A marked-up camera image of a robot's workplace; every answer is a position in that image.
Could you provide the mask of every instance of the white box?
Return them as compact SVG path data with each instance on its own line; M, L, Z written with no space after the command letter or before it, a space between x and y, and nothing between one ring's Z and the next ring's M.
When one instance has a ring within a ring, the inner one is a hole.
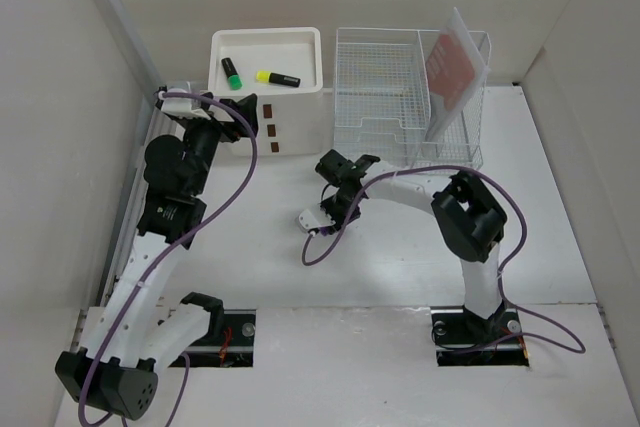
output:
M229 57L242 80L231 90L221 60ZM300 79L300 87L265 84L259 70ZM315 154L322 149L322 55L320 32L313 27L221 30L213 35L209 90L217 97L240 100L258 95L258 153L260 155ZM271 105L272 118L265 118ZM228 120L223 112L216 117ZM268 125L275 136L268 136ZM277 143L278 152L272 144ZM227 144L236 155L250 155L249 139Z

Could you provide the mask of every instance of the screw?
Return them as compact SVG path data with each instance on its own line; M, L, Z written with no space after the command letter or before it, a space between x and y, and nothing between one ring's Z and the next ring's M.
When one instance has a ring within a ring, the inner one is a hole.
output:
M256 333L256 326L251 322L247 322L242 326L242 335L245 337L253 337Z
M433 332L438 336L442 337L447 333L447 330L444 328L445 323L441 320L437 320L435 324L433 324Z
M518 322L517 320L510 320L509 322L507 322L507 329L509 329L509 332L512 332L514 334L519 334L520 332L522 332L520 322Z

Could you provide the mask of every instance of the wire mesh organizer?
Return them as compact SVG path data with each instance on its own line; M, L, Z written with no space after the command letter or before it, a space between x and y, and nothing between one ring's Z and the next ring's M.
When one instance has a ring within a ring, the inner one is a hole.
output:
M377 155L398 167L437 164L479 168L485 87L437 142L425 142L431 114L426 60L437 30L339 28L334 79L334 148L352 160ZM485 62L491 43L472 31Z

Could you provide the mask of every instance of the white table surface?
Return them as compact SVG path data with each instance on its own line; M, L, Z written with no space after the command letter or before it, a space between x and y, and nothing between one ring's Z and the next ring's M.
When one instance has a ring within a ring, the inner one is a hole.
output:
M326 146L331 146L331 95L326 97ZM487 89L482 119L482 171L516 199L529 222L529 241L507 268L505 284L522 303L594 302L566 212L526 100L519 87ZM248 158L217 154L202 199L208 212L242 181ZM323 179L313 156L262 157L253 181L230 209L198 234L174 271L165 297L177 302L198 290L231 308L293 306L451 305L462 303L459 261L430 216L383 201L362 203L363 215L321 264L304 267L305 235L296 216L319 202ZM444 186L445 178L434 178ZM520 235L515 215L503 256ZM330 239L314 239L318 254Z
M574 330L587 353L528 340L530 368L438 367L426 308L259 309L254 367L193 369L173 425L637 426L597 308L534 308ZM550 324L521 320L525 331L569 341ZM150 410L130 425L164 425L183 372L169 369ZM68 395L55 426L78 426Z

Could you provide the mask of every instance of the orange wire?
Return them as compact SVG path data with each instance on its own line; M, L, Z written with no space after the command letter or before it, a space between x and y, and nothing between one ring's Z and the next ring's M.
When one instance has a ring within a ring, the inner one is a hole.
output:
M502 327L502 331L504 333L506 333L506 334L512 334L513 333L510 330L505 329L504 327ZM516 337L516 339L518 339L518 343L520 344L520 347L522 347L522 350L525 352L525 356L526 356L527 355L526 354L527 346L524 344L524 339L522 338L522 336Z
M227 357L227 349L229 348L232 337L233 332L231 327L227 327L227 330L224 331L224 344L222 344L222 347L220 347L220 351L218 352L218 355L220 356L220 367L222 367L224 359Z

